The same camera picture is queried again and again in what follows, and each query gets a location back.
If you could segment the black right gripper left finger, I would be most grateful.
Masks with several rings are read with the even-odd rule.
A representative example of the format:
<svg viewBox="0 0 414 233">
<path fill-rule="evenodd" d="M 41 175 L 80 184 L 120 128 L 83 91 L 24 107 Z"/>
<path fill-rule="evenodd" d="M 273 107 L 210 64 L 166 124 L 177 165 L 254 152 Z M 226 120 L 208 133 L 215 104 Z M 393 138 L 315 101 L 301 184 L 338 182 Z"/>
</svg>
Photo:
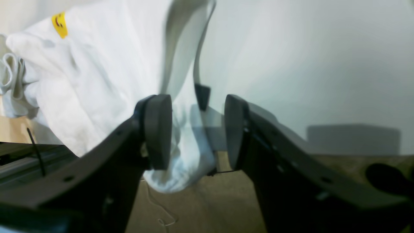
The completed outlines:
<svg viewBox="0 0 414 233">
<path fill-rule="evenodd" d="M 104 141 L 58 171 L 1 192 L 1 227 L 22 233 L 124 233 L 146 170 L 170 160 L 172 100 L 140 100 Z"/>
</svg>

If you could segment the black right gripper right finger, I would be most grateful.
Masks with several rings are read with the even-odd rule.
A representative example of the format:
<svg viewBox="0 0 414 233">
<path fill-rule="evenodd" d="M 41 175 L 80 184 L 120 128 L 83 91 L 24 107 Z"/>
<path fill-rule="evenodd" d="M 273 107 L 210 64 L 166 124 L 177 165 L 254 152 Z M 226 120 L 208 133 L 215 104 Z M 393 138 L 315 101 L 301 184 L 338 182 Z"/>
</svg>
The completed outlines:
<svg viewBox="0 0 414 233">
<path fill-rule="evenodd" d="M 237 95 L 225 101 L 229 163 L 254 184 L 269 233 L 413 232 L 413 182 L 395 167 L 365 170 L 370 187 L 311 158 Z"/>
</svg>

